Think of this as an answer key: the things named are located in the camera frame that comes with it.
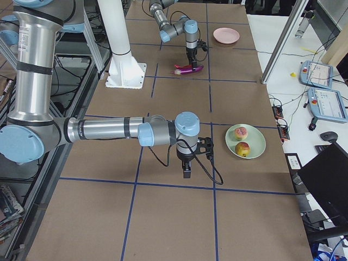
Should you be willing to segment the robot arm near pink plate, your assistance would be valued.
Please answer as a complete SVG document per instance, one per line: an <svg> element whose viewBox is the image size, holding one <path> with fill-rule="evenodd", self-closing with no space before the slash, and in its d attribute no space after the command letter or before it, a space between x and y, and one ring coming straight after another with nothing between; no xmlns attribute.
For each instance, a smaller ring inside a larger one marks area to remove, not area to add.
<svg viewBox="0 0 348 261"><path fill-rule="evenodd" d="M177 1L150 1L149 12L159 26L159 35L162 42L169 42L175 37L185 34L186 53L192 67L197 63L196 54L198 47L198 25L195 20L183 15L172 24L166 17L164 9L177 3Z"/></svg>

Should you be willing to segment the black gripper green side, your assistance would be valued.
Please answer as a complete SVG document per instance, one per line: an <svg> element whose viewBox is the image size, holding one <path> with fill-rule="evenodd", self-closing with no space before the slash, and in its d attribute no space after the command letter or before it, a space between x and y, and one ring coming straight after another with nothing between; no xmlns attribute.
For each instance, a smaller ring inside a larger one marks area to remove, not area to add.
<svg viewBox="0 0 348 261"><path fill-rule="evenodd" d="M177 157L182 162L183 178L191 178L191 161L195 159L194 155L177 152Z"/></svg>

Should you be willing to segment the black gripper pink side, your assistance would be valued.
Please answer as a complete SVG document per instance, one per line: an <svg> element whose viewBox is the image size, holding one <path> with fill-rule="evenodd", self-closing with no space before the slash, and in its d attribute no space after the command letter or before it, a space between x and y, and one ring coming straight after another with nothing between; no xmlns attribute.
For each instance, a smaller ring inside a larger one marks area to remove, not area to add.
<svg viewBox="0 0 348 261"><path fill-rule="evenodd" d="M187 54L187 58L189 61L189 65L190 65L190 71L195 72L196 68L197 68L197 59L196 59L196 55L197 55L197 48L188 48L186 47L186 54Z"/></svg>

